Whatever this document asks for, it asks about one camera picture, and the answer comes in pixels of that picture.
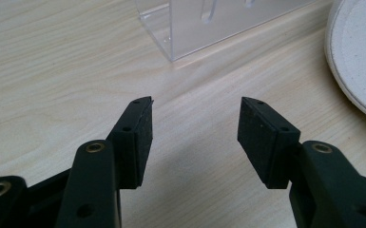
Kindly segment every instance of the light wood grain surface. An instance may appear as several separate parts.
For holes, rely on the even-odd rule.
[[[336,145],[366,176],[366,116],[323,52],[331,0],[170,63],[132,0],[0,0],[0,176],[33,185],[104,139],[127,104],[154,99],[144,184],[122,191],[133,227],[296,227],[237,142],[242,96]]]

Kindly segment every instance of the white plate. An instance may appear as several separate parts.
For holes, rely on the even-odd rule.
[[[366,113],[366,0],[334,2],[325,54],[343,92]]]

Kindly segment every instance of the wooden table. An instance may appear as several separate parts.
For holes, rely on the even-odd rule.
[[[336,145],[366,176],[366,116],[324,56],[331,0],[170,63],[132,0],[0,0],[0,176],[33,185],[104,139],[127,104],[154,99],[144,184],[122,191],[124,227],[296,227],[237,142],[242,96]]]

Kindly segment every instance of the transparent plastic holder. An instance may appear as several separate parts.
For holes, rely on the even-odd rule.
[[[175,61],[315,0],[135,0],[141,20]]]

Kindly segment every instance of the clear acrylic stand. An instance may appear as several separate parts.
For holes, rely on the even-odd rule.
[[[314,0],[135,0],[141,20],[171,61]]]

